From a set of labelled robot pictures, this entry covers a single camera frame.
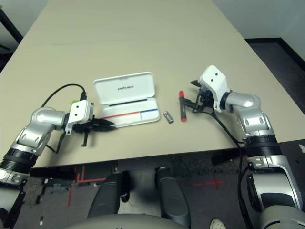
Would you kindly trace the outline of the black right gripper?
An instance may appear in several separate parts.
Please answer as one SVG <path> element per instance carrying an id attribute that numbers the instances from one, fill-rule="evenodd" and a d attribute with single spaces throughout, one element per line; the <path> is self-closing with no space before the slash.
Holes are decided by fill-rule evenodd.
<path id="1" fill-rule="evenodd" d="M 202 86 L 197 80 L 191 81 L 190 84 L 200 87 L 196 97 L 196 102 L 194 103 L 191 100 L 182 97 L 180 98 L 180 102 L 187 107 L 194 107 L 194 112 L 203 112 L 205 108 L 214 110 L 214 98 L 212 92 L 206 86 Z"/>

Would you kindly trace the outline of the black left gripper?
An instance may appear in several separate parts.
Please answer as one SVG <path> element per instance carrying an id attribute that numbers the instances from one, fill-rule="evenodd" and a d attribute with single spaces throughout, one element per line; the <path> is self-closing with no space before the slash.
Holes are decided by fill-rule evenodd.
<path id="1" fill-rule="evenodd" d="M 94 118 L 90 122 L 84 124 L 75 124 L 72 130 L 78 134 L 84 134 L 82 146 L 87 145 L 89 132 L 93 130 L 94 125 L 95 125 L 95 131 L 111 131 L 116 129 L 115 126 L 112 126 L 114 125 L 113 122 L 98 118 Z"/>

